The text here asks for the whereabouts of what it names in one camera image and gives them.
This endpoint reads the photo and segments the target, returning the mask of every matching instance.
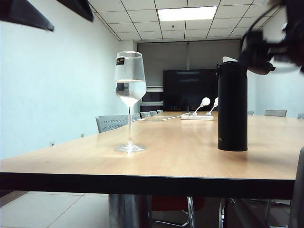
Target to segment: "television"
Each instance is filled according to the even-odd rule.
[[[215,69],[163,71],[163,106],[198,107],[204,97],[211,102],[203,110],[210,110],[218,97]]]

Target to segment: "tile floor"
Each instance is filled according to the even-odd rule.
[[[198,228],[217,228],[219,198],[206,198],[205,207],[196,211]],[[242,228],[233,207],[228,211],[228,227]],[[275,209],[275,214],[287,211]],[[108,228],[108,195],[64,192],[28,192],[0,208],[1,228]],[[153,212],[152,217],[182,223],[182,212]],[[286,222],[280,216],[279,222]],[[152,228],[171,226],[153,224]]]

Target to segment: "white plug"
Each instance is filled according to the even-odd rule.
[[[213,108],[212,108],[209,112],[207,112],[206,115],[211,115],[211,112],[213,111],[213,109],[214,109],[215,107],[217,107],[218,105],[219,105],[219,99],[218,99],[218,97],[217,97],[217,98],[215,98],[215,100],[214,100]]]
[[[204,106],[207,106],[207,105],[209,105],[210,104],[210,99],[208,98],[208,97],[204,97],[203,98],[203,100],[201,101],[201,103],[200,103],[200,106],[195,110],[195,112],[192,114],[193,116],[197,116],[198,114],[197,114],[197,111],[200,109],[200,108],[202,108],[202,107],[204,107]]]

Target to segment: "red chair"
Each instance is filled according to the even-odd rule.
[[[176,224],[173,222],[167,222],[156,219],[153,219],[153,222],[172,225],[176,227],[185,227],[190,224],[191,228],[195,228],[194,211],[202,209],[204,205],[205,198],[201,196],[185,197],[152,195],[153,211],[182,210],[188,216],[187,221],[183,224]]]

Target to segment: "ceiling light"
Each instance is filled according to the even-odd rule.
[[[177,9],[159,9],[158,15],[160,21],[174,20],[204,20],[212,19],[217,10],[217,6],[177,8]]]

